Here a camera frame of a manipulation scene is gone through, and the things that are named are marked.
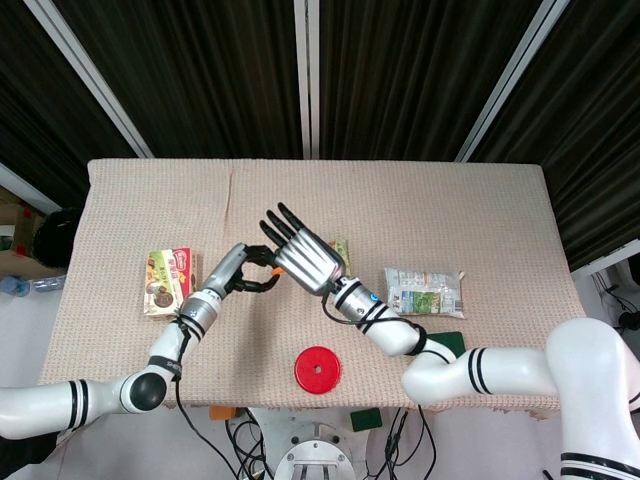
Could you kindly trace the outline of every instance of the snack box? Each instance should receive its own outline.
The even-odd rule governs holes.
[[[190,248],[149,252],[144,283],[145,315],[175,315],[194,288],[195,258]]]

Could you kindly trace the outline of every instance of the black stripe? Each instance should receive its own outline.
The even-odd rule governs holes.
[[[161,355],[152,355],[149,357],[147,365],[156,365],[160,368],[164,368],[166,371],[173,373],[176,378],[182,377],[182,365],[176,360],[172,360]]]
[[[87,382],[80,380],[80,387],[82,388],[82,417],[80,418],[81,427],[87,421],[87,414],[89,413],[89,389],[87,388]]]
[[[573,453],[566,452],[560,455],[561,460],[573,460],[576,462],[592,463],[594,465],[600,465],[602,467],[611,468],[612,470],[618,470],[619,472],[628,473],[640,478],[640,469],[632,467],[622,462],[616,462],[604,457],[596,457],[594,455],[587,455],[586,453]]]
[[[340,310],[340,307],[342,306],[344,301],[347,299],[347,297],[351,295],[353,291],[356,288],[358,288],[360,285],[362,285],[362,283],[356,282],[356,283],[353,283],[349,288],[347,288],[347,291],[344,292],[344,295],[342,295],[340,299],[335,303],[336,310]]]
[[[76,416],[78,415],[78,388],[75,382],[69,382],[71,385],[71,419],[69,420],[69,427],[73,428],[73,424],[76,423]]]
[[[364,316],[359,321],[360,322],[366,322],[368,320],[369,315],[371,315],[371,312],[373,312],[381,304],[382,304],[382,302],[380,300],[378,300],[376,303],[374,303],[373,306],[369,310],[367,310],[367,313],[365,313]],[[367,330],[368,330],[368,328],[366,328],[367,326],[368,326],[368,324],[361,323],[360,325],[357,326],[357,328],[358,328],[358,330],[362,330],[362,333],[366,333]]]
[[[380,316],[386,312],[387,310],[389,310],[389,307],[387,307],[386,305],[383,304],[383,307],[380,309],[380,311],[378,313],[376,313],[375,317],[373,317],[373,320],[378,320],[380,318]],[[362,329],[362,333],[367,333],[369,331],[369,329],[371,327],[373,327],[375,322],[370,322],[367,323],[364,328]]]
[[[193,334],[193,336],[198,339],[198,342],[202,341],[202,336],[200,336],[200,332],[198,332],[198,330],[193,328],[191,325],[187,325],[187,330],[189,330]]]
[[[469,354],[469,365],[468,365],[468,369],[469,369],[469,380],[471,380],[471,385],[473,386],[473,389],[478,392],[478,393],[482,393],[480,391],[480,389],[478,388],[478,385],[476,384],[476,380],[473,378],[473,356],[476,354],[476,350],[471,350],[471,353]]]
[[[612,477],[606,473],[594,472],[593,470],[586,470],[584,468],[562,467],[560,469],[561,477],[569,475],[580,478],[589,478],[591,480],[620,480],[620,477]]]
[[[441,353],[438,353],[434,350],[423,350],[420,353],[433,353],[434,355],[440,357],[442,360],[444,360],[447,363],[451,363],[449,360],[447,360],[447,357],[445,357],[444,355],[442,355]]]
[[[198,322],[196,322],[196,321],[195,321],[194,319],[192,319],[191,317],[187,317],[186,315],[180,315],[180,319],[181,319],[183,322],[185,322],[185,325],[186,325],[187,327],[190,327],[190,326],[192,326],[192,325],[193,325],[193,326],[195,326],[195,327],[200,331],[200,333],[201,333],[201,335],[196,335],[196,336],[198,337],[198,340],[202,340],[202,337],[204,337],[205,333],[207,333],[207,332],[205,332],[205,331],[204,331],[204,328],[202,328],[202,325],[200,325]]]
[[[493,395],[487,388],[487,385],[484,383],[484,378],[482,378],[482,368],[480,367],[480,361],[482,360],[482,355],[484,354],[485,350],[486,348],[483,348],[482,350],[480,350],[480,352],[478,352],[478,362],[477,362],[478,380],[480,380],[480,386],[484,388],[484,391],[487,392],[489,395]]]

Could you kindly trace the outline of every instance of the food package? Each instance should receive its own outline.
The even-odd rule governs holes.
[[[195,288],[195,259],[188,247],[154,250],[147,256],[144,314],[175,315]]]
[[[460,281],[464,272],[425,273],[385,268],[388,304],[398,315],[464,318]]]
[[[347,267],[345,269],[345,275],[351,276],[351,262],[349,261],[349,244],[346,240],[334,240],[329,242],[329,246],[334,249],[338,255],[344,260],[344,264]]]

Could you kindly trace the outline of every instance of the floor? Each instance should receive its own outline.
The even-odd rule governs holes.
[[[61,292],[32,292],[25,298],[0,295],[0,385],[33,385],[44,363]],[[194,423],[233,457],[224,425],[208,419],[206,409],[189,409]],[[560,419],[538,421],[522,412],[487,409],[447,411],[429,419],[437,445],[431,480],[544,480],[547,469],[559,478]],[[419,418],[411,415],[400,442],[400,458],[413,449]],[[372,431],[367,458],[371,471],[383,461],[384,428]],[[399,479],[422,478],[431,461],[428,443]],[[175,410],[101,418],[58,448],[43,464],[31,465],[12,480],[230,478],[208,447]]]

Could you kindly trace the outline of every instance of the red disc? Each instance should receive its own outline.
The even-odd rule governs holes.
[[[310,347],[296,359],[296,381],[316,395],[332,390],[340,380],[340,360],[325,347]]]

